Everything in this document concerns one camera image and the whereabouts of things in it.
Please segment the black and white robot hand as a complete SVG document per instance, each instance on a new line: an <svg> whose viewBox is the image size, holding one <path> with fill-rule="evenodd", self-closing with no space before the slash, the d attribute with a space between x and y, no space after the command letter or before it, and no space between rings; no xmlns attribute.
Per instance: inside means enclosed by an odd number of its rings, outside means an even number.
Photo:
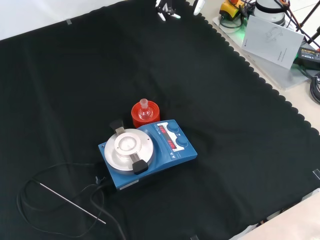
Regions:
<svg viewBox="0 0 320 240"><path fill-rule="evenodd" d="M197 16L201 9L205 4L204 0L196 0L193 3L193 15ZM180 19L181 16L176 14L176 10L173 8L173 1L172 0L156 0L155 1L155 9L157 11L157 15L160 19L165 22L166 16L170 16L175 19Z"/></svg>

